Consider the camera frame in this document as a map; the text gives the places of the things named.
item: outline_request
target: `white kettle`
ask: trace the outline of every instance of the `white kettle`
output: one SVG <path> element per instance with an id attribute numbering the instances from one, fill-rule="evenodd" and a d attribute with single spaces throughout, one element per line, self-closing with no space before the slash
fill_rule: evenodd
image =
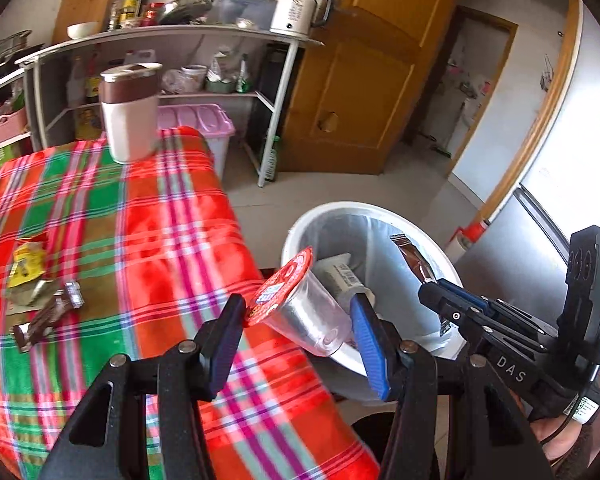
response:
<path id="1" fill-rule="evenodd" d="M 306 38 L 312 27 L 321 27 L 327 23 L 333 0 L 327 0 L 323 16 L 313 21 L 316 5 L 316 0 L 278 0 L 270 31 Z"/>

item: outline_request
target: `metal bolt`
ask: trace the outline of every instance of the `metal bolt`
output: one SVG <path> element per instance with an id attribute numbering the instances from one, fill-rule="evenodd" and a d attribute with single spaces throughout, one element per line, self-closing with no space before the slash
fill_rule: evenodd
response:
<path id="1" fill-rule="evenodd" d="M 126 355 L 124 354 L 115 354 L 109 359 L 109 364 L 114 368 L 121 367 L 124 363 L 126 363 Z"/>
<path id="2" fill-rule="evenodd" d="M 415 341 L 406 340 L 400 343 L 400 352 L 405 354 L 415 354 L 418 351 L 418 344 Z"/>
<path id="3" fill-rule="evenodd" d="M 484 368 L 487 365 L 487 358 L 484 355 L 473 354 L 469 357 L 469 362 L 474 368 Z"/>
<path id="4" fill-rule="evenodd" d="M 190 354 L 195 351 L 196 346 L 197 345 L 191 339 L 185 339 L 178 345 L 178 352 L 181 354 Z"/>

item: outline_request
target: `white bucket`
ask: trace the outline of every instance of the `white bucket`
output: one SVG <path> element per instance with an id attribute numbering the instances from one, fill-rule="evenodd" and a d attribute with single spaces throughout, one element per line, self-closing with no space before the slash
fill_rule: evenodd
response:
<path id="1" fill-rule="evenodd" d="M 453 324 L 443 338 L 435 335 L 438 315 L 420 304 L 420 282 L 389 239 L 398 233 L 418 247 L 437 278 L 462 286 L 443 250 L 424 231 L 391 211 L 360 202 L 331 202 L 303 214 L 289 230 L 282 265 L 307 246 L 314 248 L 314 261 L 351 253 L 349 267 L 376 295 L 376 310 L 394 323 L 400 336 L 418 341 L 438 357 L 454 359 L 465 341 Z M 408 312 L 403 316 L 401 310 Z M 360 353 L 348 343 L 330 357 L 366 376 Z"/>

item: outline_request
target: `refrigerator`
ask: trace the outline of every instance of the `refrigerator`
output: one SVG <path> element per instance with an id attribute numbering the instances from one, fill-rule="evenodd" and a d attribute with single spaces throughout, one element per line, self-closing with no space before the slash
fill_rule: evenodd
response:
<path id="1" fill-rule="evenodd" d="M 584 7 L 562 106 L 535 160 L 485 234 L 456 263 L 468 290 L 556 326 L 571 234 L 600 226 L 600 26 Z"/>

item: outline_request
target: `canister lid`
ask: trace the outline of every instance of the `canister lid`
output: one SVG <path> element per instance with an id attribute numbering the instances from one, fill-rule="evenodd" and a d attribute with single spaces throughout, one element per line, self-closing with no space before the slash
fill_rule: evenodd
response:
<path id="1" fill-rule="evenodd" d="M 148 77 L 157 73 L 161 68 L 162 65 L 160 63 L 134 63 L 109 68 L 101 72 L 100 75 L 105 82 L 113 83 L 114 81 Z"/>
<path id="2" fill-rule="evenodd" d="M 306 276 L 314 260 L 314 251 L 307 247 L 291 258 L 278 272 L 258 289 L 247 307 L 245 326 L 263 321 L 269 314 L 285 303 L 286 298 Z"/>

